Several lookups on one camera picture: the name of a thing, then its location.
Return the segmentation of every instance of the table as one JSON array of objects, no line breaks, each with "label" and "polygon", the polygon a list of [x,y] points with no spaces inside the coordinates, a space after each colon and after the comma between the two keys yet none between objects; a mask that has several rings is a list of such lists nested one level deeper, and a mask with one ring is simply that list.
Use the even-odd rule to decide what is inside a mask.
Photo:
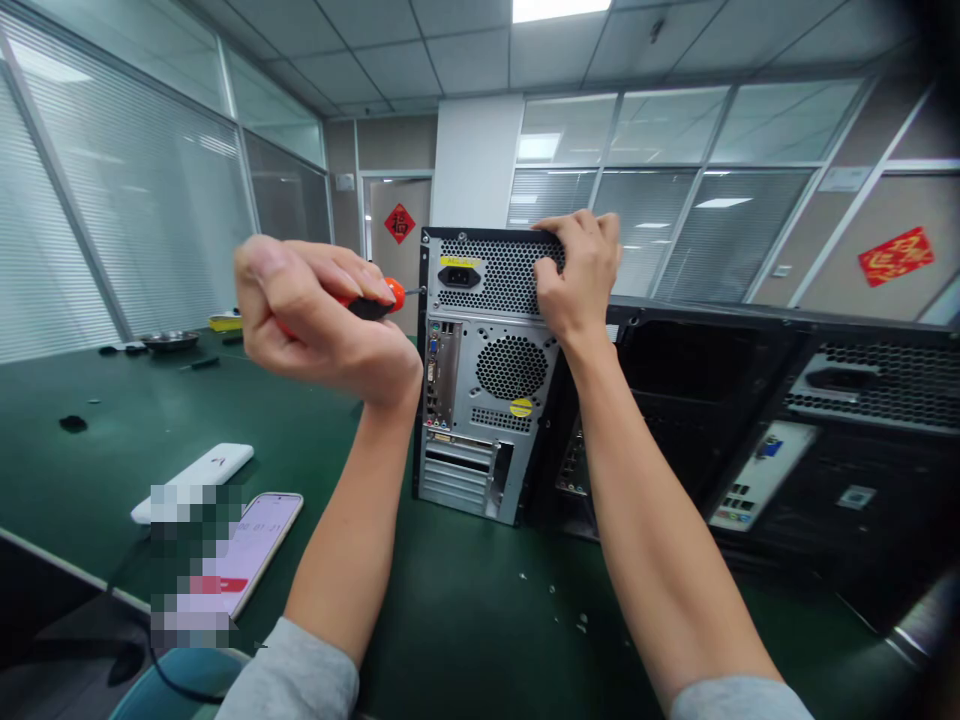
[{"label": "table", "polygon": [[[210,353],[220,367],[178,371]],[[266,491],[303,494],[299,519],[238,622],[241,649],[252,652],[283,611],[359,404],[274,377],[206,332],[200,347],[166,358],[85,351],[3,365],[0,387],[0,528],[76,572],[109,577],[142,533],[129,513],[150,485],[218,442],[255,448],[231,480],[244,502]],[[89,428],[62,430],[57,421],[70,414]],[[381,720],[659,717],[599,546],[416,501],[409,468],[405,483],[358,709]],[[119,587],[149,600],[149,564]],[[879,716],[911,681],[913,668],[835,597],[740,587],[774,661],[818,720]],[[581,613],[586,634],[576,628]]]}]

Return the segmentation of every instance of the blue chair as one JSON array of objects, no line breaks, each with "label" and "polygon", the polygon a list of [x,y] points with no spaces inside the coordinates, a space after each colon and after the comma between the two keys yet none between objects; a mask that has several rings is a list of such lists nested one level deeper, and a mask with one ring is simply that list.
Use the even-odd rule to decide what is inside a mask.
[{"label": "blue chair", "polygon": [[[160,664],[178,685],[223,696],[249,660],[236,650],[174,648],[160,658]],[[219,705],[188,700],[167,687],[151,666],[124,695],[110,720],[207,720],[219,709]]]}]

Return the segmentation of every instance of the right hand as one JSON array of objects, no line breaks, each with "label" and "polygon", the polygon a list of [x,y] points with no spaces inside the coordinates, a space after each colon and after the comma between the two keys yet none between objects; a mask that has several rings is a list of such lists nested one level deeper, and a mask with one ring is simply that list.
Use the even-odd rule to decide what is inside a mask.
[{"label": "right hand", "polygon": [[566,254],[560,274],[552,258],[540,258],[533,266],[547,326],[567,352],[609,343],[607,305],[623,254],[620,218],[612,213],[597,218],[589,210],[578,210],[541,220],[533,229],[554,233]]},{"label": "right hand", "polygon": [[392,322],[361,320],[333,297],[394,302],[376,265],[346,248],[254,235],[237,249],[234,272],[244,348],[256,363],[375,406],[419,398],[423,364],[409,338]]}]

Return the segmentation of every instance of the smartphone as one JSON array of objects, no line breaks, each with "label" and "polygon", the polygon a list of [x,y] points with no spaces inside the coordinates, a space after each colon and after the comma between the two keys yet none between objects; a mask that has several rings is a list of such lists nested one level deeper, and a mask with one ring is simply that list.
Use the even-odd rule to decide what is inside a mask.
[{"label": "smartphone", "polygon": [[227,552],[217,558],[220,598],[231,618],[243,610],[302,507],[297,493],[263,493],[247,505]]}]

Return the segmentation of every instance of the metal bowl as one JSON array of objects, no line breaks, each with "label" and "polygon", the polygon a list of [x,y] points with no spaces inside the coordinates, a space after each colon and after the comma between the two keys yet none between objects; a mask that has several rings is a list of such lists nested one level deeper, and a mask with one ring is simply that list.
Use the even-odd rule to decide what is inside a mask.
[{"label": "metal bowl", "polygon": [[154,333],[153,335],[144,335],[140,342],[146,345],[154,352],[173,352],[175,350],[186,350],[197,344],[200,340],[200,333],[171,330],[170,332]]}]

